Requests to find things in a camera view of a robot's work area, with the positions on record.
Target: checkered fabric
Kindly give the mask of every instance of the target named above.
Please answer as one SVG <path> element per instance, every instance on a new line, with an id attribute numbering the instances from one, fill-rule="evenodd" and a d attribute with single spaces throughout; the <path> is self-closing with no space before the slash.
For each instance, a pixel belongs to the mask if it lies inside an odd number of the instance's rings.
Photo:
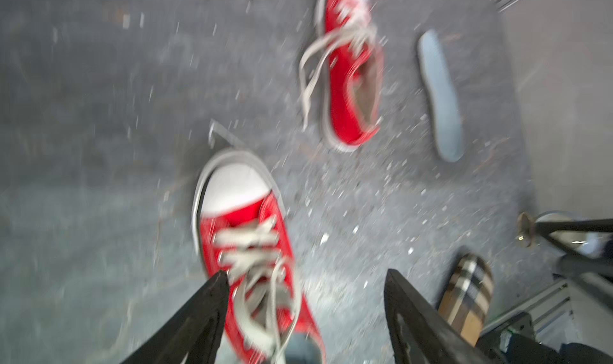
<path id="1" fill-rule="evenodd" d="M 493 294 L 494 279 L 487 263 L 477 255 L 464 255 L 451 276 L 438 313 L 474 346 Z"/>

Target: red sneaker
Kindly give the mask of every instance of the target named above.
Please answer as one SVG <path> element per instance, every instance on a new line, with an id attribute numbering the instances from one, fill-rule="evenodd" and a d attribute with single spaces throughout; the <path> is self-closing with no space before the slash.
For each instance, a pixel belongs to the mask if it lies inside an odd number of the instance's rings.
<path id="1" fill-rule="evenodd" d="M 371 20 L 368 0 L 318 0 L 315 23 L 319 38 L 300 60 L 304 128 L 321 74 L 322 133 L 339 151 L 354 151 L 379 130 L 383 52 Z M 320 50 L 324 54 L 307 85 L 304 66 Z"/>
<path id="2" fill-rule="evenodd" d="M 279 189 L 264 163 L 249 151 L 228 149 L 213 156 L 198 180 L 194 241 L 209 275 L 220 269 L 228 274 L 226 334 L 243 363 L 325 364 L 284 215 Z"/>

